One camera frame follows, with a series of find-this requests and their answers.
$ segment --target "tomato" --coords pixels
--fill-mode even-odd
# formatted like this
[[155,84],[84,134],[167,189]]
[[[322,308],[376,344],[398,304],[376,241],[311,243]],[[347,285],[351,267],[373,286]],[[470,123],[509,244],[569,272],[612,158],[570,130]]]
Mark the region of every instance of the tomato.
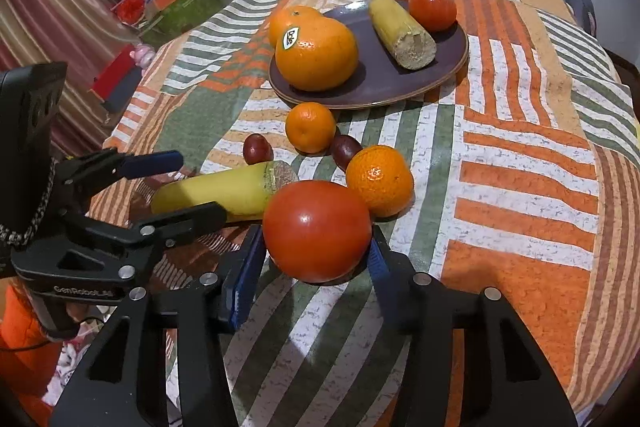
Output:
[[409,13],[428,32],[441,32],[456,21],[454,0],[409,0]]
[[350,188],[321,180],[276,192],[264,211],[262,231],[278,268],[310,283],[347,275],[371,242],[364,201]]

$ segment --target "curtain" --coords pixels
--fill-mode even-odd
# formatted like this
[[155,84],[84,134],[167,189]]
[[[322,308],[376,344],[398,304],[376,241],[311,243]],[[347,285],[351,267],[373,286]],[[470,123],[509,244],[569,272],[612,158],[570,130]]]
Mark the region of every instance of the curtain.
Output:
[[91,92],[94,78],[137,37],[110,12],[110,0],[0,0],[0,70],[68,64],[52,144],[65,155],[100,149],[117,123]]

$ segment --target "striped tablecloth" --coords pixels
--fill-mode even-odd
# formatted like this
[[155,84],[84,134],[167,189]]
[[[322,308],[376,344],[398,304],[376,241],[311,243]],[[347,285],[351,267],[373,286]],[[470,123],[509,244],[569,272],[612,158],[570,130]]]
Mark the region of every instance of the striped tablecloth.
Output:
[[[191,168],[215,172],[242,165],[244,138],[260,132],[300,178],[343,184],[330,156],[298,155],[286,138],[289,108],[267,80],[266,27],[283,6],[327,11],[352,1],[233,1],[160,49],[106,145],[177,148]],[[365,146],[395,147],[411,165],[414,206],[381,223],[391,247],[451,287],[500,288],[579,411],[640,341],[630,93],[562,0],[456,3],[470,47],[459,78],[420,99],[341,112],[338,125]],[[124,224],[133,191],[129,182],[105,190],[93,215]],[[209,250],[229,245],[209,238]],[[215,259],[168,251],[154,281],[180,286]],[[367,273],[315,287],[268,265],[249,319],[224,346],[244,427],[387,425],[407,355],[404,339],[382,328]],[[168,353],[175,397],[171,342]]]

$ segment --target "fruit sticker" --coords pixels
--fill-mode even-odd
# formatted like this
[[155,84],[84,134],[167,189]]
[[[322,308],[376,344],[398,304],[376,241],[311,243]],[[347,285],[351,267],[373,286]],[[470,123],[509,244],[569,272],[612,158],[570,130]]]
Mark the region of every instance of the fruit sticker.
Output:
[[292,47],[296,41],[298,40],[298,32],[300,31],[300,28],[298,28],[297,26],[294,26],[293,28],[289,28],[285,33],[284,36],[282,38],[282,47],[286,50],[288,50],[290,47]]

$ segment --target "mandarin orange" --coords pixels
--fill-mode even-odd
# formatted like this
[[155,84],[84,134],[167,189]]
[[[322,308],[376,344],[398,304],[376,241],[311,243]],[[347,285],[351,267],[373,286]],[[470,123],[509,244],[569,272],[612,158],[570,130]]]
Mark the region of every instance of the mandarin orange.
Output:
[[311,6],[287,6],[273,14],[269,20],[269,42],[273,48],[291,26],[297,25],[304,17],[321,17],[322,14]]
[[409,206],[414,177],[402,155],[386,145],[364,148],[349,162],[347,187],[355,190],[376,217],[390,217]]
[[320,103],[300,103],[287,115],[285,133],[293,147],[316,154],[327,149],[334,139],[334,115]]
[[358,44],[340,21],[306,17],[278,41],[275,60],[293,87],[322,91],[340,86],[353,74],[358,66]]

